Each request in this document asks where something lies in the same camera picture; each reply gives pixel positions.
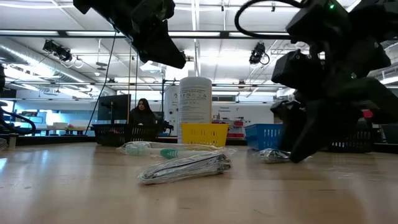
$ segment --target ceiling duct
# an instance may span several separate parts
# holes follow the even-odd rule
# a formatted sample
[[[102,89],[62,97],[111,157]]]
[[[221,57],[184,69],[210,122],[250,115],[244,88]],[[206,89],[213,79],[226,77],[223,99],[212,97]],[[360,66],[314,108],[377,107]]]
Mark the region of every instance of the ceiling duct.
[[[26,46],[23,46],[11,39],[3,38],[0,42],[0,63],[29,65],[31,67],[38,67],[40,65],[39,69],[41,72],[46,72],[46,75],[48,75],[49,78],[51,78],[51,75],[57,75],[60,77],[62,82],[95,82],[70,68],[64,67],[51,58],[44,57],[45,56],[36,51],[28,49]],[[116,92],[114,90],[105,87],[104,95],[115,94]]]

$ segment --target ceiling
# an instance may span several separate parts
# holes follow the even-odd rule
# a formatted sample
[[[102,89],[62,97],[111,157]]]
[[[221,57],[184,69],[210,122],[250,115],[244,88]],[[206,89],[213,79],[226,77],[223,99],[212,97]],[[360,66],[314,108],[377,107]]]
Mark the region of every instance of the ceiling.
[[[228,10],[221,11],[222,2],[219,0],[175,0],[176,10],[174,16],[169,19],[169,30],[193,30],[192,1],[200,4],[197,9],[199,20],[197,30],[236,30],[234,16],[238,6],[246,0],[224,0]],[[356,0],[340,0],[344,7],[350,7]],[[13,4],[23,6],[67,6],[72,0],[7,0],[0,4]],[[249,30],[284,31],[285,26],[297,12],[292,7],[286,7],[276,3],[275,12],[271,12],[271,2],[259,4],[244,13],[241,17],[241,25]],[[0,6],[0,29],[37,29],[37,30],[111,30],[112,27],[97,12],[90,10],[83,15],[75,8],[63,9],[23,9]],[[35,37],[10,37],[13,41],[31,49],[41,55],[47,56],[42,50],[45,39]],[[71,53],[84,61],[81,68],[71,67],[96,82],[104,82],[104,72],[95,75],[98,66],[96,62],[108,63],[109,52],[112,48],[112,39],[103,39],[99,45],[98,39],[66,39],[53,38],[54,42],[65,48],[71,49]],[[200,76],[210,78],[218,83],[237,83],[245,80],[246,83],[269,83],[276,60],[287,50],[296,49],[288,40],[236,40],[236,39],[198,39],[200,51]],[[253,67],[249,65],[251,50],[257,42],[263,42],[271,56],[271,62],[267,66]],[[195,43],[193,39],[174,39],[175,45],[184,50],[185,54],[195,55]],[[137,69],[141,62],[130,60],[130,47],[123,39],[116,39],[113,56],[109,65],[109,77],[116,77],[117,82],[128,82],[128,78],[138,82],[161,82],[160,72],[150,73]],[[114,90],[125,90],[126,86],[113,86]],[[143,90],[153,89],[148,86]],[[260,91],[276,91],[277,88],[268,88]]]

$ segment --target wooden tabletop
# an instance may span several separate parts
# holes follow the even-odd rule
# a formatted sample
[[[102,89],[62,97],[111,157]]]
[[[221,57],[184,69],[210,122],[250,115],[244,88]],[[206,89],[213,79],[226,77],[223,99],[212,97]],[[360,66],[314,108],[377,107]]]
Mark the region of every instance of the wooden tabletop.
[[[239,148],[225,174],[143,186],[153,157],[94,143],[0,152],[0,223],[398,223],[398,156],[318,153],[260,164]]]

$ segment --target yellow basket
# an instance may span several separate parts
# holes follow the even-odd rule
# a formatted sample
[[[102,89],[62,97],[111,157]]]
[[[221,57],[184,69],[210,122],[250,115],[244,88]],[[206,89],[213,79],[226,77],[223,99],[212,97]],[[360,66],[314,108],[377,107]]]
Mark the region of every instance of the yellow basket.
[[[184,144],[225,146],[228,124],[181,124]]]

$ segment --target plastic bag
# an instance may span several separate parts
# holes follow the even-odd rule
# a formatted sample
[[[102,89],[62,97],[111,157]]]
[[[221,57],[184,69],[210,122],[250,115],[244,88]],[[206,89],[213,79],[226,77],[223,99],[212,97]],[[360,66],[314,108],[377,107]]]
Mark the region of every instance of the plastic bag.
[[[148,167],[138,175],[140,183],[163,184],[187,178],[222,174],[231,168],[231,161],[220,151],[207,152],[183,159],[173,159]]]
[[[158,142],[128,142],[117,148],[123,154],[131,156],[160,156],[166,159],[190,157],[207,153],[209,151],[221,151],[227,155],[236,152],[235,149],[226,147],[204,146],[197,144],[167,144]]]
[[[265,149],[254,154],[256,159],[266,164],[276,164],[290,162],[290,152],[284,152],[277,149]]]

